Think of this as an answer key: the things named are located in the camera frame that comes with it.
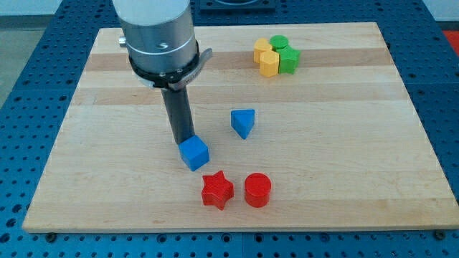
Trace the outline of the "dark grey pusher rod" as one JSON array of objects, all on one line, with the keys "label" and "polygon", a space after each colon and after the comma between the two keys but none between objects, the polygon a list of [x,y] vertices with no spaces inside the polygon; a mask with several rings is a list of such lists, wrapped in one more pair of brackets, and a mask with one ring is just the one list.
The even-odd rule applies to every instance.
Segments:
[{"label": "dark grey pusher rod", "polygon": [[186,88],[178,91],[162,90],[169,123],[177,145],[195,136],[194,124]]}]

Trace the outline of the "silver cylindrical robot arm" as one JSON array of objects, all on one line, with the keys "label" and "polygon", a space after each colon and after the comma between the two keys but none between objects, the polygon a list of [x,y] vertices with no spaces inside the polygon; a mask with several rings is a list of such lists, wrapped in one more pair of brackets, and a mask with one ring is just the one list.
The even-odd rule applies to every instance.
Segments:
[{"label": "silver cylindrical robot arm", "polygon": [[123,37],[120,45],[137,77],[161,90],[174,140],[195,136],[186,86],[212,57],[195,37],[189,0],[113,0]]}]

